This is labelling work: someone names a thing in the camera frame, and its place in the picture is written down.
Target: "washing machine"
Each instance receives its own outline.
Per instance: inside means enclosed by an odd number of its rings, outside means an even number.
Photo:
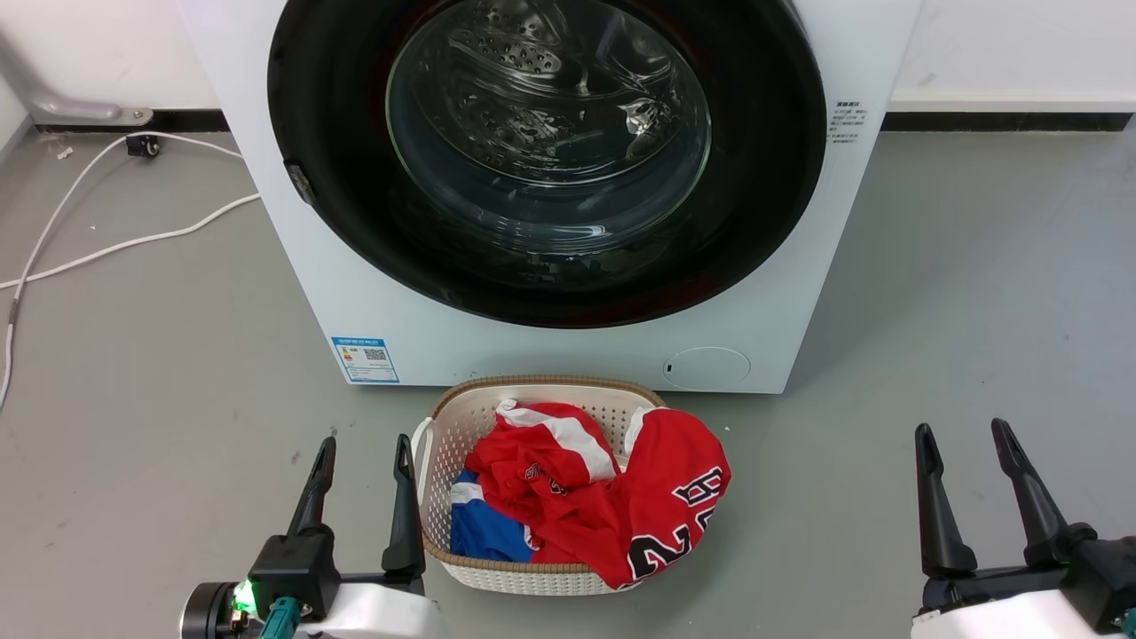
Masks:
[[[181,10],[349,383],[776,393],[919,3]]]

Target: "green light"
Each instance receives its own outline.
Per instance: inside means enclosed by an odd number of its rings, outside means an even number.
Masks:
[[[250,616],[257,616],[257,598],[252,594],[252,583],[248,579],[233,589],[233,609],[244,611]]]

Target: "gray metal bracket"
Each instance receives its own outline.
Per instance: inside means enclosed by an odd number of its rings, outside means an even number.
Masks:
[[[153,110],[148,108],[125,108],[60,96],[35,75],[2,33],[0,76],[8,81],[32,123],[39,126],[142,126],[153,118]]]

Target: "basket rim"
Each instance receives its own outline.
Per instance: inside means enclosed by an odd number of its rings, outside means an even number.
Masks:
[[[431,418],[437,418],[442,413],[442,409],[453,400],[456,397],[463,392],[468,392],[476,389],[492,388],[492,387],[516,387],[516,385],[574,385],[574,387],[593,387],[611,390],[624,390],[627,392],[633,392],[643,399],[646,399],[657,408],[665,408],[667,403],[659,397],[658,393],[651,389],[636,384],[634,382],[623,382],[619,380],[607,380],[603,377],[585,377],[577,375],[503,375],[496,377],[482,377],[478,380],[469,380],[468,382],[462,382],[456,387],[450,388],[442,395],[438,400],[437,406],[434,407],[434,412],[431,414]],[[425,528],[423,530],[423,546],[426,551],[431,554],[435,559],[442,562],[443,564],[449,564],[452,566],[467,567],[467,569],[478,569],[488,570],[498,572],[512,572],[512,573],[529,573],[529,574],[580,574],[580,573],[592,573],[592,569],[587,564],[575,563],[575,564],[526,564],[520,562],[499,562],[493,559],[475,559],[473,557],[462,557],[461,555],[454,555],[449,550],[443,550],[438,545],[429,538],[429,532]]]

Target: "red clothing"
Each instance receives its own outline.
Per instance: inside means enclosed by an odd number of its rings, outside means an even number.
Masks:
[[[620,588],[696,546],[730,478],[721,443],[694,416],[657,408],[630,422],[620,473],[583,410],[503,401],[466,467],[490,506],[532,529],[533,562],[583,562]]]

